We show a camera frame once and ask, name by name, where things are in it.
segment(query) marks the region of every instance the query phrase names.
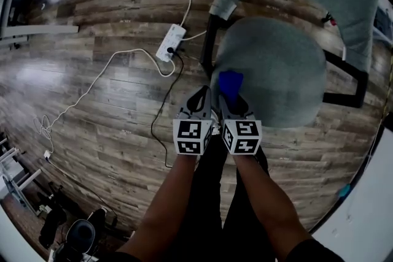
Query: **plug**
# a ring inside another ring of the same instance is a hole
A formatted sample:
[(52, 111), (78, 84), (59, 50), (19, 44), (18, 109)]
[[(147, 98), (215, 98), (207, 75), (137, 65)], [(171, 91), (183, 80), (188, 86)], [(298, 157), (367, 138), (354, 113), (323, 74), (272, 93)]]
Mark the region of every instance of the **plug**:
[(174, 51), (174, 49), (172, 47), (168, 47), (168, 49), (166, 50), (168, 53), (170, 53), (171, 55), (175, 55), (176, 52)]
[(51, 155), (52, 155), (52, 154), (51, 154), (48, 150), (46, 150), (45, 153), (44, 153), (44, 157), (45, 157), (45, 159), (46, 159), (47, 161), (49, 160), (49, 158), (50, 158)]

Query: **gray chair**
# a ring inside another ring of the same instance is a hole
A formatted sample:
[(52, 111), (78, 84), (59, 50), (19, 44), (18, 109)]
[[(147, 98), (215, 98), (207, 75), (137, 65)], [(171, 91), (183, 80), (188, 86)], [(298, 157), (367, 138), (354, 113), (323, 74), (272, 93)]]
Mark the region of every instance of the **gray chair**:
[[(262, 125), (294, 127), (312, 122), (322, 102), (361, 107), (367, 89), (372, 54), (372, 26), (378, 0), (313, 0), (338, 23), (346, 60), (324, 52), (295, 26), (264, 17), (244, 18), (225, 33), (212, 65), (217, 30), (239, 0), (214, 0), (210, 9), (201, 64), (211, 77), (212, 102), (217, 107), (219, 73), (244, 74), (241, 95)], [(357, 81), (355, 95), (324, 93), (326, 61)]]

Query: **black sleeve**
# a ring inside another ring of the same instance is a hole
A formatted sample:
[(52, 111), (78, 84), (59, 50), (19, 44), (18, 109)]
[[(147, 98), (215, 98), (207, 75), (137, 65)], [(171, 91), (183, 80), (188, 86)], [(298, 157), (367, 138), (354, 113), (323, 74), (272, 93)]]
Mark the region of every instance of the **black sleeve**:
[(124, 252), (112, 252), (103, 256), (98, 262), (141, 262), (141, 260)]
[(286, 262), (344, 262), (336, 253), (325, 248), (317, 240), (299, 243), (289, 254)]

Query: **black cable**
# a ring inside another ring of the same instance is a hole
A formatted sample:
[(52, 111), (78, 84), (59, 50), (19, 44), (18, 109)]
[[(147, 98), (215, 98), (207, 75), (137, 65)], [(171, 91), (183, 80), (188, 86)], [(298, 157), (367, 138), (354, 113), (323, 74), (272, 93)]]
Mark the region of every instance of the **black cable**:
[(166, 92), (165, 97), (164, 97), (164, 100), (163, 100), (163, 102), (162, 102), (162, 105), (161, 105), (160, 109), (158, 110), (158, 112), (157, 112), (157, 114), (156, 114), (156, 116), (155, 116), (155, 118), (154, 118), (154, 120), (153, 120), (153, 122), (152, 122), (152, 124), (151, 124), (151, 126), (150, 126), (150, 133), (152, 134), (152, 136), (154, 137), (154, 139), (156, 139), (157, 141), (159, 141), (159, 143), (160, 143), (160, 144), (163, 146), (163, 148), (165, 149), (165, 167), (167, 167), (167, 168), (172, 168), (172, 166), (168, 166), (167, 163), (166, 163), (167, 158), (168, 158), (168, 149), (166, 148), (165, 144), (164, 144), (164, 143), (154, 134), (154, 132), (153, 132), (153, 127), (154, 127), (154, 123), (156, 122), (156, 120), (159, 118), (159, 116), (160, 116), (160, 114), (161, 114), (162, 108), (163, 108), (164, 105), (165, 105), (165, 102), (166, 102), (166, 99), (167, 99), (169, 93), (171, 92), (171, 90), (172, 90), (173, 86), (175, 85), (175, 83), (180, 79), (180, 76), (182, 75), (182, 72), (183, 72), (183, 68), (184, 68), (183, 59), (180, 57), (180, 55), (179, 55), (178, 53), (174, 52), (173, 50), (172, 50), (172, 53), (173, 53), (174, 55), (176, 55), (176, 56), (180, 59), (180, 61), (181, 61), (181, 63), (182, 63), (182, 67), (181, 67), (180, 72), (179, 72), (179, 74), (177, 75), (175, 81), (173, 81), (173, 83), (172, 83), (171, 86), (169, 87), (169, 90)]
[(70, 179), (71, 181), (73, 181), (76, 185), (81, 186), (83, 189), (85, 189), (85, 190), (87, 190), (87, 191), (93, 193), (93, 194), (94, 194), (94, 195), (95, 195), (95, 196), (96, 196), (105, 206), (108, 207), (108, 209), (110, 209), (110, 210), (113, 212), (113, 214), (115, 215), (115, 218), (114, 218), (114, 221), (113, 221), (113, 223), (112, 223), (112, 227), (114, 227), (114, 225), (116, 225), (115, 222), (117, 223), (117, 218), (118, 218), (118, 216), (117, 216), (116, 212), (114, 211), (114, 209), (113, 209), (111, 206), (109, 206), (109, 204), (108, 204), (107, 202), (105, 202), (104, 200), (102, 200), (101, 197), (100, 197), (97, 193), (95, 193), (92, 189), (86, 187), (84, 184), (82, 184), (82, 183), (80, 183), (80, 182), (77, 182), (74, 178), (72, 178), (70, 175), (68, 175), (67, 173), (65, 173), (62, 169), (60, 169), (58, 166), (56, 166), (55, 164), (53, 164), (51, 161), (48, 160), (48, 163), (51, 164), (54, 168), (56, 168), (58, 171), (60, 171), (60, 172), (61, 172), (63, 175), (65, 175), (68, 179)]

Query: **person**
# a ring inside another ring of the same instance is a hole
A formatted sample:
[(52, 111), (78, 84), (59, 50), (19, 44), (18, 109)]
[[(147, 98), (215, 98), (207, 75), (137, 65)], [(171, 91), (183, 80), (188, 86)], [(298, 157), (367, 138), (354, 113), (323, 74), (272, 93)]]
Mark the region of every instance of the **person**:
[(227, 149), (216, 135), (196, 170), (195, 156), (177, 156), (138, 230), (100, 262), (343, 261), (304, 229), (270, 179), (261, 148), (255, 156), (233, 158), (237, 185), (224, 227), (220, 180)]

